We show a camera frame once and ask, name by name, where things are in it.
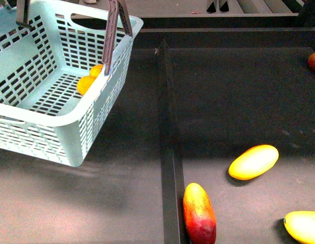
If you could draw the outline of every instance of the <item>basket hole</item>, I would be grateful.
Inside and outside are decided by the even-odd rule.
[[[3,48],[7,48],[7,47],[9,47],[10,45],[11,45],[10,42],[6,42],[5,44],[3,44]]]
[[[16,36],[15,38],[13,38],[13,42],[15,43],[15,42],[17,42],[19,39],[20,39],[20,37],[19,37],[19,36]]]
[[[0,37],[0,42],[2,42],[4,39],[6,39],[7,38],[7,35],[3,35],[3,36],[1,36]]]
[[[16,33],[17,33],[17,31],[16,31],[15,29],[9,31],[9,35],[10,35],[10,36],[12,36],[12,35],[14,35],[14,34],[16,34]]]
[[[89,29],[106,29],[107,21],[104,19],[97,19],[87,15],[81,14],[71,14],[71,21],[80,26],[89,28]]]
[[[62,15],[62,14],[55,14],[55,16],[56,16],[56,18],[59,18],[59,19],[64,19],[65,18],[65,16]]]

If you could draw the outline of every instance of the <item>dark gray surface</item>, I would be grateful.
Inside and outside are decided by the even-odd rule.
[[[0,244],[163,243],[154,51],[135,52],[79,168],[0,149]]]
[[[174,50],[185,186],[201,184],[217,219],[216,244],[297,242],[282,218],[315,210],[315,73],[308,48]],[[233,180],[232,161],[269,143],[279,160]]]
[[[174,49],[185,185],[209,194],[219,244],[296,242],[315,210],[315,73],[309,48]],[[163,243],[157,68],[134,50],[126,85],[79,168],[0,149],[0,243]],[[280,158],[246,184],[227,169],[261,143]]]

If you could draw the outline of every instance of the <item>light blue basket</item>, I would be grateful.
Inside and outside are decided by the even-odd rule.
[[[34,0],[28,29],[16,24],[15,9],[0,8],[0,148],[76,167],[125,83],[143,22],[130,16],[132,37],[117,31],[110,74],[82,97],[77,82],[101,63],[105,31],[75,24],[72,14],[108,18],[104,10]]]

